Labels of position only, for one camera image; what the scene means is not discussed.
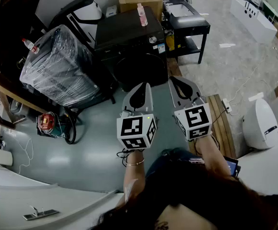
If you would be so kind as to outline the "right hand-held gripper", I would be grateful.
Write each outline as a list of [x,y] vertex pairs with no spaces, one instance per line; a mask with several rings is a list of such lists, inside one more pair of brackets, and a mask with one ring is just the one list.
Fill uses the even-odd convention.
[[211,134],[209,104],[197,84],[180,76],[168,79],[174,118],[188,141]]

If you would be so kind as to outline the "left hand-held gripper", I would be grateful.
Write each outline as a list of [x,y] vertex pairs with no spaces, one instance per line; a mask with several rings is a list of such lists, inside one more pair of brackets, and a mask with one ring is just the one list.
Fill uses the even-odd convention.
[[126,150],[148,149],[157,130],[151,86],[142,82],[127,93],[117,118],[117,139]]

